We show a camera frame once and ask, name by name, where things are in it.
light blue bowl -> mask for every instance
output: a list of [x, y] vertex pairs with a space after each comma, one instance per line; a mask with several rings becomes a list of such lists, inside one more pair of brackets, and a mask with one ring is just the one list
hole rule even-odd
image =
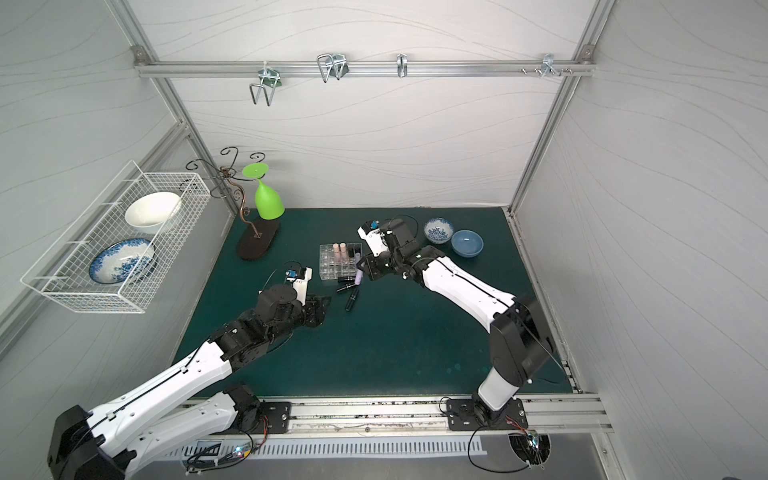
[[483, 245], [482, 237], [472, 230], [459, 230], [451, 237], [453, 251], [464, 258], [476, 257], [482, 252]]

wooden base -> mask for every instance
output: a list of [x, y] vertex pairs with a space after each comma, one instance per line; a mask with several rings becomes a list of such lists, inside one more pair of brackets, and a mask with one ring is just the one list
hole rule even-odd
[[257, 237], [253, 232], [253, 228], [250, 225], [246, 225], [246, 229], [240, 237], [240, 241], [237, 242], [235, 250], [237, 251], [237, 256], [243, 260], [251, 261], [258, 260], [266, 255], [280, 228], [280, 220], [263, 220], [259, 217], [249, 220], [256, 225], [256, 229], [261, 233], [261, 237]]

blue and white plate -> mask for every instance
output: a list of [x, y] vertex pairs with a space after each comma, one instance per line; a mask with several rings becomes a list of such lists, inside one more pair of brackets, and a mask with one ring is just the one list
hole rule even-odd
[[91, 262], [88, 274], [96, 283], [105, 285], [122, 283], [128, 278], [128, 274], [140, 258], [141, 264], [134, 274], [134, 278], [139, 280], [144, 270], [149, 274], [154, 269], [154, 247], [144, 238], [123, 240], [99, 253]]

aluminum rail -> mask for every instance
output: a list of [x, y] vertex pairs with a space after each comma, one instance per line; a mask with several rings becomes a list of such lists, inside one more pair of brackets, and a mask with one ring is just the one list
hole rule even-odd
[[[613, 427], [595, 394], [519, 395], [528, 425], [539, 433], [612, 433]], [[452, 432], [439, 408], [441, 396], [397, 397], [265, 397], [268, 402], [291, 402], [288, 432], [280, 438], [359, 436], [466, 435]], [[451, 396], [453, 399], [469, 396]], [[189, 399], [190, 408], [202, 399]], [[480, 431], [507, 435], [511, 430]]]
[[[409, 77], [538, 77], [541, 61], [408, 61]], [[281, 78], [320, 77], [315, 61], [271, 61], [269, 68]], [[396, 61], [348, 61], [348, 77], [398, 77]], [[595, 65], [554, 61], [563, 77], [591, 76]], [[158, 61], [135, 65], [146, 78], [256, 78], [262, 61]]]

white wall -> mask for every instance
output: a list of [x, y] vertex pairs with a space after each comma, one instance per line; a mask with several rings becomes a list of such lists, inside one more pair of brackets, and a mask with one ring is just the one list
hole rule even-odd
[[[6, 2], [0, 14], [2, 311], [37, 256], [174, 119], [135, 74], [102, 1]], [[193, 158], [182, 143], [163, 169]], [[209, 203], [144, 315], [79, 315], [47, 302], [0, 360], [0, 477], [50, 478], [45, 456], [61, 412], [96, 406], [169, 365], [229, 219], [223, 202]]]
[[174, 124], [103, 2], [0, 6], [0, 312], [18, 279]]
[[[571, 58], [593, 4], [131, 0], [164, 61], [313, 61], [327, 52], [350, 61]], [[268, 108], [253, 105], [249, 83], [174, 86], [214, 158], [229, 145], [267, 154], [265, 181], [288, 207], [508, 204], [558, 88], [537, 78], [324, 84], [318, 72], [283, 80]]]
[[518, 212], [628, 478], [768, 477], [766, 25], [618, 2]]

